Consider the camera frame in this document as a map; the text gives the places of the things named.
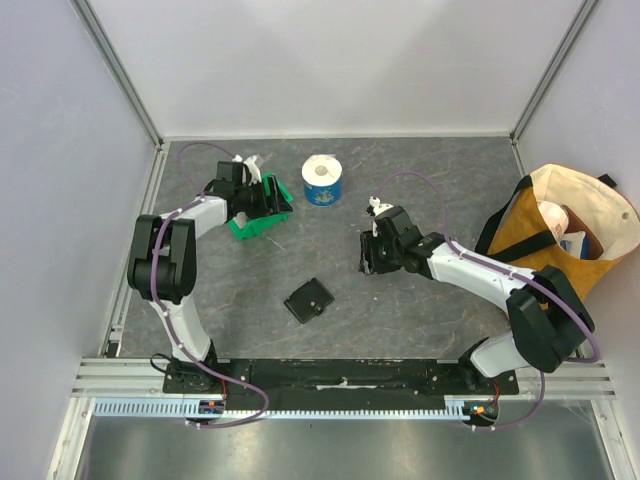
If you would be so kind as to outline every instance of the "metal floor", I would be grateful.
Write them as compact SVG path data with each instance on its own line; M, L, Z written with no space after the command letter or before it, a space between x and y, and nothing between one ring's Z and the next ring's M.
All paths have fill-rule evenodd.
M505 420L530 404L501 403ZM179 420L94 418L76 480L613 479L590 402L545 403L526 427L265 420L197 431Z
M198 241L194 296L205 330L221 357L450 358L477 340L508 329L488 302L456 287L396 272L358 272L359 232L371 228L368 197L389 174L414 169L430 175L448 197L451 232L473 246L484 221L509 197L519 179L507 138L391 138L250 140L224 142L246 157L268 159L294 195L294 213L260 237L239 242L226 226ZM193 187L176 166L174 143L156 212L182 206ZM327 208L303 195L300 169L312 154L335 154L344 168L343 196ZM219 152L192 147L185 166L203 184L215 175ZM439 230L437 197L416 178L389 184L383 200L402 205L423 233ZM325 313L301 325L283 305L317 277L335 296ZM134 293L120 356L169 353L153 310Z

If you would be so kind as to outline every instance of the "cable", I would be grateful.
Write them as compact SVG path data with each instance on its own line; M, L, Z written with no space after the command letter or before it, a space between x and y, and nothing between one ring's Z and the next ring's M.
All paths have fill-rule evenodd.
M159 366L157 366L155 364L155 362L153 361L153 359L155 357L164 358L165 360L167 360L169 362L171 362L171 359L169 357L167 357L164 353L154 353L153 355L151 355L151 358L149 359L149 363L151 364L151 368L153 368L154 370L157 370L158 372L162 373L163 375L166 375L167 371L165 369L162 369Z
M431 187L431 189L436 193L436 195L438 195L438 199L440 200L440 205L442 207L442 224L443 224L442 229L444 231L444 239L447 242L447 245L449 246L449 248L451 248L451 250L456 255L466 260L469 260L471 262L477 263L478 265L482 265L485 268L489 268L490 270L494 270L503 275L509 276L512 274L512 272L506 268L503 268L491 262L488 262L484 258L472 255L468 251L460 250L453 243L453 241L451 240L451 235L449 233L449 205L447 204L447 201L445 200L444 195L440 191L440 188L438 188L435 182L433 182L433 180L431 180L427 175L420 172L413 171L413 170L402 170L400 172L394 173L393 175L389 175L382 182L382 184L380 184L380 187L378 187L378 190L376 190L374 196L377 198L380 198L385 185L395 177L399 177L401 175L412 175L412 176L421 178ZM519 273L513 273L512 277L538 290L540 293L545 295L549 300L555 303L558 307L560 307L567 315L569 315L569 318L573 320L573 322L577 325L580 331L584 334L585 338L589 340L589 343L591 344L591 348L593 349L593 356L591 358L569 358L567 359L567 361L574 362L574 363L595 363L598 360L600 360L601 352L600 352L600 345L598 344L598 341L596 340L595 336L591 333L589 328L584 324L582 319L578 316L578 314L574 312L571 309L571 307L569 307L569 305L567 305L555 293L545 288L543 285L540 285L538 282L536 282L533 279L527 278L524 275L521 275ZM544 400L544 393L545 393L545 376L543 372L540 372L540 395L533 409L527 415L522 417L520 420L505 423L503 425L498 425L493 427L477 427L476 430L481 430L481 431L504 430L506 428L515 427L517 425L521 425L525 423L527 420L529 420L531 417L537 414L540 408L542 407L542 401Z
M223 146L218 145L215 142L191 142L191 143L187 143L186 145L182 146L182 148L180 148L180 150L178 150L178 153L176 154L176 161L178 162L178 168L180 169L180 172L182 173L182 175L185 176L185 178L187 180L189 180L189 183L195 187L195 189L198 191L200 196L204 197L204 188L199 186L198 183L191 177L191 175L189 174L187 169L184 168L183 159L182 159L182 154L184 153L184 151L187 148L191 148L191 147L193 147L195 145L206 145L208 147L213 147L213 148L215 148L217 150L220 150L222 153L226 153L231 158L235 158L235 155L233 153L231 153L229 150L227 150L226 148L224 148Z
M228 150L224 149L223 147L213 143L213 142L193 142L193 143L189 143L185 146L183 146L177 154L177 160L178 160L178 164L180 165L180 169L182 170L182 173L185 174L185 176L187 177L187 179L194 185L197 187L197 184L191 179L191 177L188 175L188 173L182 168L181 165L181 157L182 157L182 152L184 152L188 147L192 146L192 145L209 145L212 146L214 148L217 148L218 150L221 150L222 152L226 153L227 155L234 157L234 155L229 152ZM174 210L173 212L171 212L169 215L167 215L167 218L164 219L164 221L162 222L162 225L160 225L160 229L158 230L158 234L156 236L156 241L154 243L153 246L153 251L152 251L152 258L151 258L151 298L153 299L153 301L158 305L158 307L160 307L160 310L162 311L162 315L165 319L165 323L167 325L167 331L169 332L169 336L171 337L171 340L173 341L173 343L175 345L177 345L177 347L180 349L180 351L194 364L196 365L198 368L200 368L202 371L204 371L205 373L212 375L216 378L218 378L219 380L225 381L225 382L229 382L229 383L233 383L235 385L239 385L241 387L247 388L249 390L252 390L254 392L256 392L257 394L259 394L262 399L264 400L262 407L260 408L260 410L258 410L256 413L253 413L251 415L249 415L248 417L245 418L241 418L238 420L233 420L231 422L226 422L226 423L216 423L213 425L203 425L203 424L199 424L193 421L189 421L187 420L187 423L189 425L192 426L196 426L198 428L207 428L207 429L218 429L218 428L229 428L229 427L236 427L239 425L245 425L247 423L251 423L255 420L258 419L258 417L260 417L264 412L266 412L269 408L269 397L267 395L267 393L262 390L260 387L257 387L255 385L252 385L248 382L244 382L242 380L237 380L233 377L229 377L227 375L224 375L222 373L216 372L215 370L213 370L212 368L210 368L208 365L206 365L205 363L201 362L197 357L195 357L191 352L189 352L186 347L184 346L184 344L180 341L180 338L178 337L178 334L175 330L175 327L173 325L173 321L171 319L171 315L169 314L169 309L167 308L167 306L162 302L162 300L160 299L160 297L158 296L158 259L160 257L160 250L162 249L162 243L164 241L164 237L167 233L167 229L169 228L169 224L173 221L173 219L175 219L177 216L181 215L182 213L188 212L189 210L191 210L192 208L195 208L196 206L200 205L202 202L206 201L206 197L204 194L204 191L201 191L201 194L198 198L196 198L193 202L185 205L182 208L179 208L177 210Z

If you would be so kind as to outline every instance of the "metal frame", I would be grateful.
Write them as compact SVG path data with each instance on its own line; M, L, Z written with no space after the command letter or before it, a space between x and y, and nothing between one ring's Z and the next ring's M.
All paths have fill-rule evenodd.
M138 209L138 215L151 213L153 211L170 148L171 143L163 143L161 147L156 149L151 171L149 172L147 187ZM127 260L128 259L125 259L125 265L122 266L122 274L120 275L116 295L113 297L109 308L109 322L103 335L104 342L97 352L98 356L117 357L120 353L124 322L127 318L127 311L129 310L129 302L131 301L132 294L132 290L127 284Z
M158 132L149 112L145 108L142 100L140 99L140 95L136 91L133 86L133 82L129 78L127 71L124 68L124 65L120 61L120 58L116 54L109 37L107 36L100 20L98 20L98 16L96 15L95 10L91 6L91 2L89 0L70 0L71 4L76 9L80 20L84 24L85 28L91 35L96 47L100 51L102 58L104 59L107 67L111 71L113 78L118 83L118 86L124 93L124 96L127 98L127 101L133 108L133 111L136 113L136 116L140 120L142 127L149 139L153 142L154 145L162 144L162 137Z
M115 53L113 45L97 19L95 11L90 5L90 0L71 0L71 3L91 34L124 95L136 112L147 135L154 144L160 147L154 158L148 186L140 207L140 213L149 213L155 203L169 145L163 144L162 137L158 133L131 79ZM524 174L525 170L518 150L519 141L598 4L599 0L584 0L582 2L510 133L516 163L521 174ZM98 352L99 356L109 352L110 347L112 348L113 345L117 345L115 351L117 355L130 298L131 291L127 288L125 272L123 271L112 303L104 347ZM521 393L517 396L503 396L502 400L531 401L536 399L539 391L538 378L539 374L534 369L518 371L517 379ZM83 360L74 384L47 479L66 480L75 478L96 402L102 405L105 403L104 400L110 398L128 398L144 405L145 403L154 402L156 404L158 402L175 403L176 401L184 403L185 401L193 400L182 395L163 394L162 382L162 374L153 370L146 359L97 358ZM447 401L489 400L488 397L483 396L451 396L445 397L445 399ZM629 437L625 432L620 406L604 363L563 365L554 374L547 376L545 400L590 400L615 478L620 480L640 479L636 459L628 442Z
M158 360L160 366L166 361ZM521 393L503 396L502 401L530 402L538 396L539 374L533 368L520 369L516 373ZM153 369L147 359L84 359L78 370L72 398L65 417L60 441L51 463L49 480L73 479L79 466L82 449L89 432L91 417L135 416L134 409L142 416L163 418L180 416L168 412L168 408L189 408L194 401L215 400L220 395L178 395L162 392L163 374ZM486 401L487 396L446 396L447 412L461 401ZM590 400L597 419L598 429L617 480L640 479L628 435L623 428L618 401L603 362L595 364L564 364L553 374L547 375L545 401ZM109 404L123 405L121 412L109 409ZM235 417L248 412L235 412ZM318 412L284 412L274 418L327 418ZM330 418L350 420L355 418L411 418L442 420L432 413L391 412L367 416L342 414Z
M580 37L580 34L584 30L584 27L593 15L593 12L595 11L599 3L600 0L583 0L582 4L578 8L578 11L573 17L569 28L562 37L558 48L556 48L556 51L551 57L549 65L547 65L547 68L542 74L538 85L536 85L531 98L529 98L529 101L524 107L520 118L513 127L513 131L511 132L511 139L516 144L518 141L520 141L525 130L531 123L531 119L533 118L536 111L538 110L538 107L549 92L551 85L558 76L560 69L569 57L569 54L573 50L576 41Z

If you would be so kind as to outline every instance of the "toilet paper roll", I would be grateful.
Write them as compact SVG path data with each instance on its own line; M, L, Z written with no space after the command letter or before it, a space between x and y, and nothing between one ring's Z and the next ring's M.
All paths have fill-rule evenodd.
M342 195L342 165L331 155L312 155L302 165L304 194L312 205L328 207Z

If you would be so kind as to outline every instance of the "black bag handle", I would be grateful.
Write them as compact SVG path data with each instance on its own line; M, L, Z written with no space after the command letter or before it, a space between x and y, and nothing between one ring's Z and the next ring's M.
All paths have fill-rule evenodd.
M611 188L615 188L617 186L616 182L606 173L598 177L598 180ZM480 234L480 238L478 238L478 242L476 243L475 251L477 253L480 253L481 255L487 255L494 260L498 260L499 262L509 263L519 258L526 257L527 255L531 255L532 253L538 252L544 248L550 247L551 245L557 244L555 237L553 236L551 231L547 229L531 235L529 238L525 238L524 240L521 240L518 243L505 248L504 250L494 253L493 255L488 255L487 253L489 251L489 247L491 246L491 242L493 242L493 238L498 231L498 227L500 226L502 217L507 211L507 208L509 208L511 201L522 190L529 187L533 187L533 181L531 180L530 175L526 175L520 179L520 181L516 185L516 188L513 189L511 198L505 204L505 206L491 215L491 217L489 217L489 220L487 220L487 223L485 223L484 228L482 229L482 233Z

